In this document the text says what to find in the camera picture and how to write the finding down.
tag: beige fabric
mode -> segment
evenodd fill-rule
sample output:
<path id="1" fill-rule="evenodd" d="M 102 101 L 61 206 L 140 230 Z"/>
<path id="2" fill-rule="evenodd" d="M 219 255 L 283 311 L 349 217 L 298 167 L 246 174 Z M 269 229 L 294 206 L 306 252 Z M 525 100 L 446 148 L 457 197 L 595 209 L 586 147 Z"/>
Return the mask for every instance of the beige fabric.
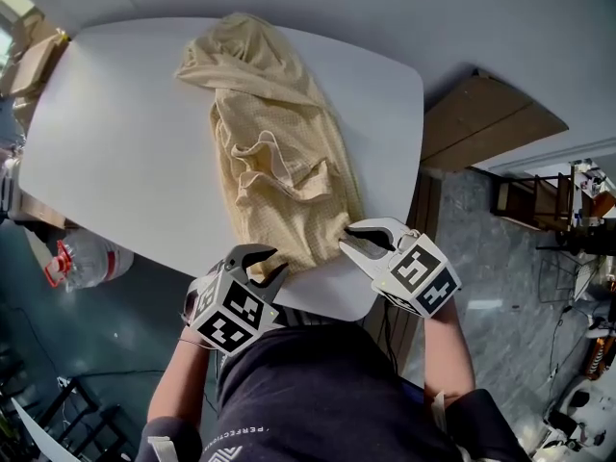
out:
<path id="1" fill-rule="evenodd" d="M 177 77 L 216 90 L 210 121 L 224 199 L 241 243 L 278 248 L 291 272 L 339 254 L 362 218 L 336 119 L 285 38 L 244 14 L 187 46 Z"/>

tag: cable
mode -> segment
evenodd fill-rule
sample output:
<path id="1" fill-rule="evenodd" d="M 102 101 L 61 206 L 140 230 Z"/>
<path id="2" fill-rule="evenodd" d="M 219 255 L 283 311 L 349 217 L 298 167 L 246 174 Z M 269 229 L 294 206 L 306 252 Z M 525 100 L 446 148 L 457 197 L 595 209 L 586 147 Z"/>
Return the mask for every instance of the cable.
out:
<path id="1" fill-rule="evenodd" d="M 599 307 L 601 303 L 598 303 L 597 306 L 595 306 L 595 309 L 592 312 L 592 316 L 595 315 L 595 311 L 597 311 L 597 308 Z M 563 323 L 563 319 L 562 316 L 565 313 L 569 313 L 571 310 L 575 310 L 579 313 L 581 313 L 582 315 L 586 316 L 585 313 L 580 312 L 579 310 L 577 310 L 575 307 L 573 306 L 565 306 L 563 307 L 562 311 L 560 312 L 560 315 L 558 317 L 558 321 L 556 322 L 556 326 L 554 327 L 554 331 L 552 333 L 552 347 L 550 348 L 550 366 L 549 366 L 549 374 L 550 376 L 552 376 L 552 359 L 553 359 L 553 352 L 554 352 L 554 343 L 555 343 L 555 338 L 556 338 L 556 331 L 558 330 L 558 327 L 562 325 Z M 574 344 L 574 346 L 571 348 L 571 350 L 569 351 L 569 353 L 565 356 L 565 358 L 560 362 L 560 363 L 556 363 L 556 369 L 554 371 L 554 376 L 551 378 L 550 380 L 550 390 L 548 391 L 548 401 L 546 402 L 546 406 L 544 408 L 544 411 L 548 408 L 548 406 L 550 406 L 550 404 L 552 403 L 553 399 L 552 399 L 552 389 L 553 389 L 553 385 L 556 382 L 556 377 L 558 376 L 558 374 L 560 373 L 560 370 L 562 369 L 563 366 L 565 366 L 565 364 L 567 363 L 567 361 L 569 361 L 569 358 L 572 356 L 572 354 L 574 353 L 574 351 L 578 348 L 579 343 L 582 341 L 582 339 L 584 339 L 586 337 L 586 332 L 584 332 L 579 339 L 577 339 L 576 343 Z"/>
<path id="2" fill-rule="evenodd" d="M 398 374 L 398 359 L 394 354 L 394 350 L 392 348 L 392 325 L 389 321 L 389 309 L 391 307 L 391 303 L 386 299 L 385 300 L 385 347 L 387 348 L 387 355 L 389 356 L 389 360 L 392 362 L 394 366 L 394 372 Z"/>
<path id="3" fill-rule="evenodd" d="M 181 343 L 194 344 L 195 346 L 203 347 L 204 349 L 208 349 L 208 350 L 217 350 L 215 347 L 207 347 L 207 346 L 204 346 L 204 345 L 202 345 L 200 343 L 195 343 L 193 341 L 187 341 L 186 339 L 180 339 L 180 342 Z"/>
<path id="4" fill-rule="evenodd" d="M 165 370 L 128 370 L 126 372 L 89 372 L 69 376 L 68 378 L 92 378 L 94 376 L 124 376 L 128 374 L 164 373 Z"/>
<path id="5" fill-rule="evenodd" d="M 582 286 L 581 290 L 577 293 L 577 295 L 573 296 L 573 299 L 571 299 L 573 302 L 575 302 L 578 299 L 579 295 L 585 289 L 586 284 L 590 283 L 590 281 L 593 280 L 593 278 L 595 277 L 595 275 L 599 271 L 599 268 L 601 267 L 601 263 L 599 263 L 599 260 L 601 258 L 602 257 L 597 257 L 595 260 L 593 260 L 593 262 L 598 262 L 598 263 L 597 263 L 595 269 L 592 271 L 592 273 L 588 277 L 588 279 L 586 280 L 586 283 L 584 284 L 584 286 Z M 595 307 L 595 310 L 593 310 L 593 316 L 595 315 L 595 311 L 597 310 L 598 306 L 599 306 L 599 304 Z M 576 310 L 576 311 L 580 312 L 573 305 L 564 306 L 563 309 L 560 311 L 560 315 L 558 316 L 558 320 L 556 321 L 556 326 L 554 327 L 554 331 L 552 333 L 552 346 L 550 347 L 550 365 L 549 365 L 549 371 L 548 371 L 548 373 L 550 375 L 552 375 L 552 359 L 553 359 L 553 353 L 554 353 L 554 343 L 555 343 L 555 339 L 556 339 L 556 331 L 558 330 L 558 327 L 560 325 L 562 325 L 562 323 L 563 323 L 563 321 L 562 321 L 563 315 L 565 313 L 569 313 L 569 311 L 571 311 L 571 310 Z M 552 379 L 552 384 L 553 384 L 553 381 L 555 380 L 557 374 L 558 374 L 558 365 L 556 365 L 556 373 L 554 374 L 554 377 Z"/>
<path id="6" fill-rule="evenodd" d="M 208 399 L 208 395 L 205 393 L 205 390 L 203 391 L 203 397 L 205 397 L 205 401 L 208 403 L 210 408 L 216 413 L 216 416 L 218 417 L 218 411 L 217 411 L 216 407 L 214 407 L 214 405 L 212 405 L 212 402 L 210 402 L 210 400 Z"/>
<path id="7" fill-rule="evenodd" d="M 5 303 L 5 306 L 7 307 L 7 309 L 9 311 L 21 312 L 23 314 L 24 318 L 28 322 L 28 326 L 30 326 L 30 330 L 32 331 L 32 335 L 34 336 L 35 340 L 37 341 L 38 346 L 40 347 L 40 350 L 44 353 L 44 355 L 46 356 L 47 360 L 51 364 L 51 367 L 52 367 L 52 370 L 54 371 L 54 374 L 56 375 L 56 377 L 60 376 L 60 374 L 58 373 L 58 369 L 56 368 L 56 364 L 54 363 L 53 359 L 51 359 L 51 356 L 47 352 L 47 349 L 45 349 L 45 347 L 43 346 L 42 342 L 40 341 L 39 336 L 37 335 L 37 331 L 35 330 L 34 326 L 32 325 L 32 322 L 30 320 L 30 317 L 28 316 L 28 313 L 26 313 L 26 311 L 23 308 L 21 308 L 21 307 L 12 308 L 11 306 L 7 305 L 6 303 Z M 193 341 L 187 341 L 186 339 L 180 339 L 180 341 L 181 342 L 185 342 L 185 343 L 194 344 L 196 346 L 203 347 L 204 349 L 217 350 L 214 347 L 207 347 L 207 346 L 204 346 L 204 345 L 199 344 L 199 343 L 194 343 Z M 77 374 L 77 375 L 74 375 L 74 376 L 69 376 L 68 378 L 80 379 L 80 378 L 92 378 L 92 377 L 95 377 L 95 376 L 124 376 L 124 375 L 131 375 L 131 374 L 148 374 L 148 373 L 164 373 L 164 372 L 165 372 L 165 370 L 128 370 L 128 371 L 125 371 L 125 372 L 88 372 L 88 373 Z M 218 410 L 214 407 L 212 402 L 210 402 L 210 400 L 208 399 L 208 396 L 205 393 L 205 391 L 203 391 L 203 397 L 205 397 L 205 401 L 208 403 L 210 408 L 218 415 Z M 68 399 L 70 400 L 70 402 L 72 404 L 72 407 L 75 410 L 75 412 L 79 413 L 79 409 L 77 409 L 77 406 L 75 405 L 75 402 L 73 401 L 72 397 L 68 397 Z M 88 423 L 86 423 L 84 420 L 81 420 L 81 423 L 84 424 L 84 426 L 86 427 L 86 429 L 88 431 L 92 432 L 92 427 Z"/>
<path id="8" fill-rule="evenodd" d="M 66 415 L 64 413 L 64 409 L 66 408 L 66 401 L 64 401 L 62 403 L 62 421 L 64 424 L 70 424 L 67 420 L 66 420 Z"/>
<path id="9" fill-rule="evenodd" d="M 8 304 L 5 303 L 5 306 L 7 307 L 7 309 L 9 311 L 12 312 L 21 312 L 23 314 L 23 317 L 26 319 L 26 322 L 28 322 L 28 326 L 30 327 L 30 330 L 32 331 L 32 335 L 35 338 L 35 341 L 37 341 L 38 347 L 40 347 L 40 350 L 43 352 L 43 354 L 45 355 L 45 357 L 47 358 L 47 361 L 49 361 L 49 364 L 51 365 L 51 369 L 54 371 L 54 374 L 58 377 L 60 376 L 58 374 L 58 369 L 56 368 L 56 363 L 54 363 L 54 360 L 51 359 L 51 356 L 49 355 L 49 353 L 47 352 L 47 349 L 45 349 L 44 345 L 42 344 L 42 342 L 39 339 L 39 335 L 37 335 L 37 331 L 35 330 L 34 326 L 32 325 L 32 321 L 30 320 L 30 317 L 28 316 L 28 314 L 26 313 L 26 310 L 24 310 L 21 307 L 15 307 L 12 308 L 11 306 L 9 306 Z"/>
<path id="10" fill-rule="evenodd" d="M 595 318 L 595 312 L 597 311 L 597 308 L 599 308 L 601 305 L 603 304 L 603 301 L 598 301 L 597 304 L 595 305 L 595 307 L 593 308 L 593 311 L 590 312 L 590 319 L 593 320 Z M 578 312 L 579 314 L 583 315 L 584 317 L 586 317 L 587 319 L 589 318 L 588 315 L 584 312 L 582 312 L 581 310 L 579 310 L 578 308 L 576 308 L 574 305 L 571 305 L 571 309 L 575 312 Z"/>

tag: white wall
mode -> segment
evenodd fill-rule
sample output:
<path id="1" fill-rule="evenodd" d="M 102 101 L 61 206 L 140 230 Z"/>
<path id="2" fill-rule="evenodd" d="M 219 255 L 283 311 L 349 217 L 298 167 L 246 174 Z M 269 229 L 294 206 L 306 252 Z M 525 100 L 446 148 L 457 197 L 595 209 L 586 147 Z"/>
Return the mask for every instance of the white wall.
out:
<path id="1" fill-rule="evenodd" d="M 597 166 L 603 170 L 612 183 L 616 183 L 616 154 L 595 157 L 593 161 L 597 163 Z"/>
<path id="2" fill-rule="evenodd" d="M 140 16 L 259 14 L 415 67 L 428 103 L 478 65 L 530 94 L 570 127 L 481 163 L 483 168 L 528 158 L 537 166 L 569 161 L 576 157 L 572 148 L 593 142 L 604 150 L 606 139 L 613 139 L 608 144 L 616 150 L 616 0 L 34 1 L 71 32 Z M 541 159 L 553 152 L 548 162 Z"/>

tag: tiled floor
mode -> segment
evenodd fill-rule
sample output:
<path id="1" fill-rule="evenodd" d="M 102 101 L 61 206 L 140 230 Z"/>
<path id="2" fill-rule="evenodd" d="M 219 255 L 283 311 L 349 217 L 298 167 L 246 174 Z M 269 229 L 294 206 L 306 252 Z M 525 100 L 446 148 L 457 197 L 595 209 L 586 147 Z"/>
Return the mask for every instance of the tiled floor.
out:
<path id="1" fill-rule="evenodd" d="M 534 447 L 542 430 L 541 414 L 578 368 L 588 341 L 580 339 L 586 318 L 564 315 L 556 330 L 552 370 L 575 347 L 554 383 L 549 382 L 552 334 L 572 277 L 561 271 L 574 264 L 535 246 L 545 233 L 525 229 L 489 213 L 490 180 L 472 172 L 449 174 L 443 181 L 437 245 L 462 279 L 456 305 L 475 365 L 478 387 L 488 389 L 525 448 Z M 424 337 L 421 327 L 404 376 L 423 384 Z"/>

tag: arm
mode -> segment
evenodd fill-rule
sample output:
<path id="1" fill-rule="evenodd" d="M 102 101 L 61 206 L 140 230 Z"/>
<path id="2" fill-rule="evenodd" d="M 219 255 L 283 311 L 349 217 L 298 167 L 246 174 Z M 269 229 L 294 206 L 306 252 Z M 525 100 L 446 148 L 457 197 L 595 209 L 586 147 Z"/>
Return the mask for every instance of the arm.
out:
<path id="1" fill-rule="evenodd" d="M 203 344 L 201 337 L 188 327 L 182 331 L 181 339 Z M 186 342 L 178 343 L 150 401 L 148 422 L 172 417 L 199 428 L 209 359 L 208 349 Z"/>
<path id="2" fill-rule="evenodd" d="M 475 373 L 455 302 L 450 299 L 432 318 L 424 321 L 426 400 L 445 393 L 445 406 L 475 389 Z"/>

